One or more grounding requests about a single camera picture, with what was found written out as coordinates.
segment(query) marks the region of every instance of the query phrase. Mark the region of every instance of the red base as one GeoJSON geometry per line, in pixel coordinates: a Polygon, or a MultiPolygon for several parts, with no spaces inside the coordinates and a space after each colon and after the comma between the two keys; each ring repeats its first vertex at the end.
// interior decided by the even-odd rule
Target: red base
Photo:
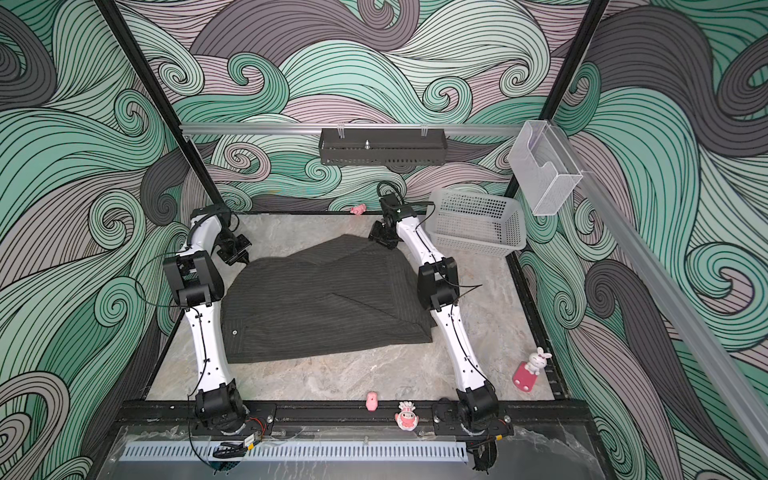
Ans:
{"type": "Polygon", "coordinates": [[[512,377],[512,380],[514,381],[515,386],[520,390],[523,392],[530,392],[533,390],[533,384],[536,383],[538,376],[525,369],[526,363],[527,362],[520,362],[518,371],[515,372],[515,376],[512,377]]]}

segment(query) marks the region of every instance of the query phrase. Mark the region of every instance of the white arm segment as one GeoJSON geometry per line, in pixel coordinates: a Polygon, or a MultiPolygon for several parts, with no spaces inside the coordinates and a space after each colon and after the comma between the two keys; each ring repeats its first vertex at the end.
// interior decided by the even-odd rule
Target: white arm segment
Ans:
{"type": "MultiPolygon", "coordinates": [[[[419,226],[418,218],[409,217],[400,220],[397,223],[397,234],[406,242],[413,256],[419,261],[419,265],[434,263],[444,258],[419,226]]],[[[481,375],[482,370],[469,345],[458,305],[444,306],[441,311],[431,310],[430,313],[448,345],[458,389],[465,392],[466,389],[482,387],[485,378],[481,375]]]]}
{"type": "MultiPolygon", "coordinates": [[[[193,218],[192,226],[202,218],[202,215],[193,218]]],[[[207,218],[194,231],[191,248],[189,250],[182,250],[179,252],[179,255],[184,257],[199,250],[206,250],[209,254],[213,254],[214,241],[220,231],[221,222],[218,217],[214,215],[207,218]]],[[[200,378],[201,375],[203,376],[196,391],[203,390],[208,392],[216,390],[220,384],[227,385],[233,378],[227,363],[227,355],[224,352],[224,342],[221,337],[220,312],[221,302],[213,302],[211,306],[198,305],[184,313],[184,318],[187,319],[192,329],[194,351],[197,357],[197,378],[200,378]],[[197,312],[200,312],[201,318],[197,318],[197,312]]]]}

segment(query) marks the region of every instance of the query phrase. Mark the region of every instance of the white mesh basket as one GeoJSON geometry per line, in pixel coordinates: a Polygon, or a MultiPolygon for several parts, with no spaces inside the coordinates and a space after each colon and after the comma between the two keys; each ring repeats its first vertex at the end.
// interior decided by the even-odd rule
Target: white mesh basket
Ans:
{"type": "Polygon", "coordinates": [[[425,222],[436,247],[506,257],[525,247],[525,217],[517,200],[444,188],[432,192],[435,212],[425,222]]]}

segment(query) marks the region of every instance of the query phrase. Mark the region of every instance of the black metal post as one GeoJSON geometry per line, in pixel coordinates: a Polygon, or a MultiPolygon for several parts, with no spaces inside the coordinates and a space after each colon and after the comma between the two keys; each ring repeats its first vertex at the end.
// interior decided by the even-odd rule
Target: black metal post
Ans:
{"type": "Polygon", "coordinates": [[[139,44],[136,42],[136,38],[131,34],[131,30],[128,28],[127,23],[125,23],[125,19],[123,18],[123,15],[121,15],[118,6],[114,3],[114,0],[95,1],[96,6],[104,16],[104,20],[106,20],[107,25],[109,25],[109,28],[112,30],[112,34],[118,40],[125,56],[128,57],[128,61],[133,65],[141,83],[143,83],[147,89],[154,106],[157,111],[160,112],[160,116],[163,118],[165,124],[176,139],[176,143],[179,144],[181,153],[184,154],[184,157],[189,162],[192,170],[197,174],[197,177],[203,184],[203,188],[208,194],[210,201],[214,204],[223,204],[224,199],[221,197],[219,189],[216,188],[214,180],[210,177],[208,170],[205,168],[203,158],[200,157],[200,154],[197,152],[192,141],[185,139],[184,135],[181,133],[181,120],[179,120],[179,117],[176,115],[174,107],[165,97],[160,82],[157,81],[152,73],[149,62],[147,62],[144,54],[141,53],[139,44]]]}
{"type": "Polygon", "coordinates": [[[558,110],[565,92],[571,85],[574,75],[576,75],[581,59],[587,53],[587,48],[589,48],[589,44],[592,41],[592,35],[598,29],[598,24],[601,18],[603,18],[608,2],[609,0],[592,0],[589,3],[587,12],[581,20],[581,25],[579,25],[576,31],[571,47],[565,55],[563,66],[560,68],[547,101],[544,103],[544,107],[538,116],[539,120],[551,120],[554,118],[554,113],[558,110]]]}

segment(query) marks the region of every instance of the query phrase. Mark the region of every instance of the wave patterned backdrop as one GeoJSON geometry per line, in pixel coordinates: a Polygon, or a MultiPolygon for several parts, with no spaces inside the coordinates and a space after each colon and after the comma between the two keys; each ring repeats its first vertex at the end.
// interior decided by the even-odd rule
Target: wave patterned backdrop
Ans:
{"type": "MultiPolygon", "coordinates": [[[[767,65],[768,2],[652,0],[603,19],[555,118],[766,401],[767,65]]],[[[526,221],[520,263],[618,476],[768,478],[589,199],[526,221]]]]}
{"type": "MultiPolygon", "coordinates": [[[[118,4],[182,122],[515,124],[541,112],[588,0],[118,4]]],[[[390,170],[323,166],[318,137],[195,138],[230,205],[252,211],[378,210],[381,180],[408,200],[441,187],[502,194],[510,140],[457,137],[447,167],[390,170]]],[[[176,165],[156,191],[180,184],[176,165]]]]}
{"type": "Polygon", "coordinates": [[[84,478],[178,317],[141,297],[205,199],[157,190],[183,159],[143,91],[92,0],[0,0],[3,478],[84,478]]]}

